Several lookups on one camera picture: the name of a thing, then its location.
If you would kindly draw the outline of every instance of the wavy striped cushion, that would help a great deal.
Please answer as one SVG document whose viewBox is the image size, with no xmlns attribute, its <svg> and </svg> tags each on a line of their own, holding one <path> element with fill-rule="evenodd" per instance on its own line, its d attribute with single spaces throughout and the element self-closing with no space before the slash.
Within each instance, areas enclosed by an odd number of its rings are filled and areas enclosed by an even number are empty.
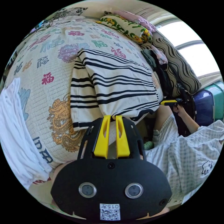
<svg viewBox="0 0 224 224">
<path fill-rule="evenodd" d="M 153 40 L 152 44 L 157 49 L 162 51 L 168 59 L 167 72 L 173 86 L 173 97 L 177 97 L 179 92 L 175 86 L 177 81 L 172 72 L 172 69 L 176 71 L 176 74 L 188 92 L 193 94 L 200 89 L 201 83 L 195 75 L 193 69 L 179 53 L 179 51 L 168 40 L 165 38 L 157 38 Z"/>
</svg>

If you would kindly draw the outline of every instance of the patterned bedspread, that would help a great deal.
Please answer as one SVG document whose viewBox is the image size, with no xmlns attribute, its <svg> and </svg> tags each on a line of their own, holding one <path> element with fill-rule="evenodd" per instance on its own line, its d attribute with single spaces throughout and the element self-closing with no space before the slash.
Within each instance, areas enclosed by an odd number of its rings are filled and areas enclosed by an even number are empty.
<svg viewBox="0 0 224 224">
<path fill-rule="evenodd" d="M 149 67 L 141 48 L 114 29 L 80 17 L 38 31 L 19 52 L 5 85 L 21 78 L 20 98 L 28 131 L 42 157 L 54 169 L 76 159 L 85 130 L 74 131 L 70 84 L 81 48 L 97 49 Z M 160 85 L 153 75 L 160 100 Z"/>
</svg>

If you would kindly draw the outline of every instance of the wall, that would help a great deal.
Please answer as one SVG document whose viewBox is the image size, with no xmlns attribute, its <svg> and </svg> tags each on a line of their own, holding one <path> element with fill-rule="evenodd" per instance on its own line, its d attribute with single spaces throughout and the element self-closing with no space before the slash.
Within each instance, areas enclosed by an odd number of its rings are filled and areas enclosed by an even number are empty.
<svg viewBox="0 0 224 224">
<path fill-rule="evenodd" d="M 104 11 L 125 10 L 137 15 L 142 16 L 145 19 L 154 19 L 160 15 L 170 14 L 169 12 L 149 4 L 147 2 L 138 0 L 86 0 L 74 3 L 66 6 L 65 8 L 72 7 L 88 7 L 82 15 L 92 17 L 102 17 Z"/>
</svg>

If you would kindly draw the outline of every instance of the hand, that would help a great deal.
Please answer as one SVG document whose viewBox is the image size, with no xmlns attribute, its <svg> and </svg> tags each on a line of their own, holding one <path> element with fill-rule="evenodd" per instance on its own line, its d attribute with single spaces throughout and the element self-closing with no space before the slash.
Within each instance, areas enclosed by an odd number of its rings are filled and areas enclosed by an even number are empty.
<svg viewBox="0 0 224 224">
<path fill-rule="evenodd" d="M 181 106 L 181 105 L 177 105 L 177 107 L 173 107 L 173 111 L 178 113 L 178 115 L 182 118 L 183 116 L 185 116 L 187 113 L 185 111 L 185 109 Z"/>
</svg>

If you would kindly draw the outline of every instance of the lens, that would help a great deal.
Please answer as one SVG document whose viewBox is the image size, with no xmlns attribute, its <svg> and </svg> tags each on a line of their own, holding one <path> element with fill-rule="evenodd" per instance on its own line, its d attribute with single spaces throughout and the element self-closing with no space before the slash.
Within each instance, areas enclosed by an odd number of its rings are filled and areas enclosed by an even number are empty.
<svg viewBox="0 0 224 224">
<path fill-rule="evenodd" d="M 92 198 L 96 195 L 96 187 L 91 183 L 82 183 L 79 186 L 79 193 L 85 198 Z"/>
<path fill-rule="evenodd" d="M 142 195 L 143 187 L 138 183 L 129 184 L 125 189 L 125 194 L 128 198 L 135 199 Z"/>
</svg>

